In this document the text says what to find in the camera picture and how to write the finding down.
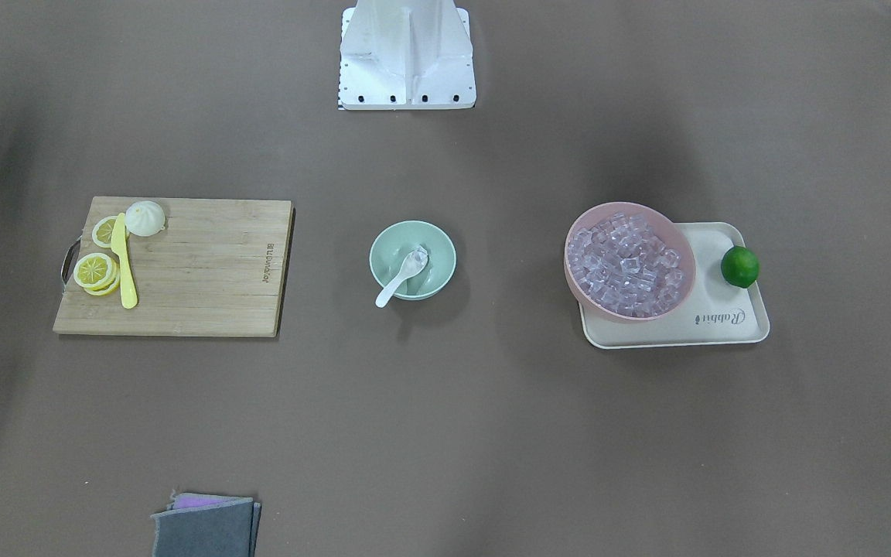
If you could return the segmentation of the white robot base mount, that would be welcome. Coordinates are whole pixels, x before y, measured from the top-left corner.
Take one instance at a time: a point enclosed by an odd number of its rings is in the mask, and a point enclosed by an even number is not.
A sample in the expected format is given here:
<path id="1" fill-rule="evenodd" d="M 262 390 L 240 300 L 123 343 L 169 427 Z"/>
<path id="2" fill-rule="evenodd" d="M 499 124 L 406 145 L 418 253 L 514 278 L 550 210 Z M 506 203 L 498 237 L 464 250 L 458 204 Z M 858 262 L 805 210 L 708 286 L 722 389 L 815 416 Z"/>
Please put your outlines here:
<path id="1" fill-rule="evenodd" d="M 475 106 L 470 17 L 455 2 L 358 1 L 340 21 L 340 110 Z"/>

